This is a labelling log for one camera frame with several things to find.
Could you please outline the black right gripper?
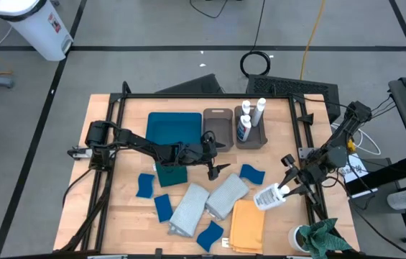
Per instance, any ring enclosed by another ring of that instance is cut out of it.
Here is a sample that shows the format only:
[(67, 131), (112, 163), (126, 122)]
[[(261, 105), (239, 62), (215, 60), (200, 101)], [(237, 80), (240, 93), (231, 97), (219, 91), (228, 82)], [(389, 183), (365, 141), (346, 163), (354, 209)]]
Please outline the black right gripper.
[[(317, 184), (326, 179), (326, 176), (328, 174), (328, 168), (325, 167), (324, 165), (317, 165), (317, 164), (301, 164), (300, 165), (300, 170), (298, 167), (295, 165), (295, 159), (292, 157), (291, 154), (286, 155), (281, 159), (282, 164), (287, 167), (287, 170), (285, 172), (285, 177), (282, 180), (282, 182), (279, 184), (279, 188), (282, 188), (284, 185), (289, 183), (291, 180), (293, 180), (296, 184), (300, 184), (298, 178), (301, 180), (302, 183), (306, 184)], [(292, 196), (292, 195), (306, 195), (306, 196), (312, 196), (313, 191), (311, 190), (309, 185), (299, 185), (297, 188), (294, 188), (291, 190), (288, 194), (285, 196)]]

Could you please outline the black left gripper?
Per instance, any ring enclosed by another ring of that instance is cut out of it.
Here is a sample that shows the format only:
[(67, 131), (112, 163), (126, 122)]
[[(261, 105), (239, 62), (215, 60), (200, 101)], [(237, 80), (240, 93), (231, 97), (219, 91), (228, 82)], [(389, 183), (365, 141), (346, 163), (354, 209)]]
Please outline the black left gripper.
[(218, 178), (219, 173), (230, 163), (214, 165), (213, 159), (218, 155), (217, 149), (224, 148), (223, 143), (216, 142), (213, 131), (206, 131), (200, 138), (199, 144), (179, 144), (177, 152), (178, 165), (205, 165), (208, 164), (208, 179), (213, 181)]

